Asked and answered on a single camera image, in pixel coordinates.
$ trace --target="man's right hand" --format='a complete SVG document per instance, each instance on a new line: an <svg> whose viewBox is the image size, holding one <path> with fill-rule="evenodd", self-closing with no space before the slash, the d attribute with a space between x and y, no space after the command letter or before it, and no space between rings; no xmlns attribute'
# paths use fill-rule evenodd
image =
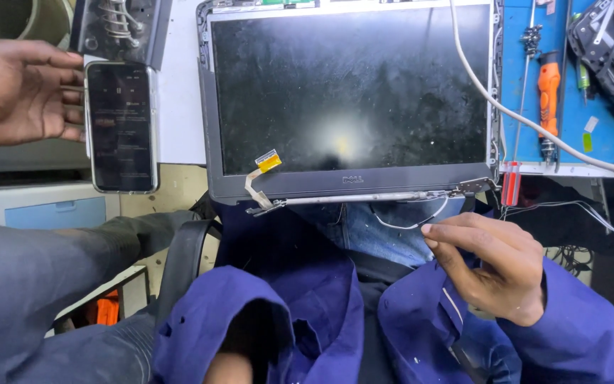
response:
<svg viewBox="0 0 614 384"><path fill-rule="evenodd" d="M425 224L421 231L465 301L523 327L544 315L544 249L531 234L475 213ZM457 247L479 257L482 268L469 269Z"/></svg>
<svg viewBox="0 0 614 384"><path fill-rule="evenodd" d="M0 39L0 145L57 137L84 141L83 113L65 109L80 105L82 56L40 41Z"/></svg>

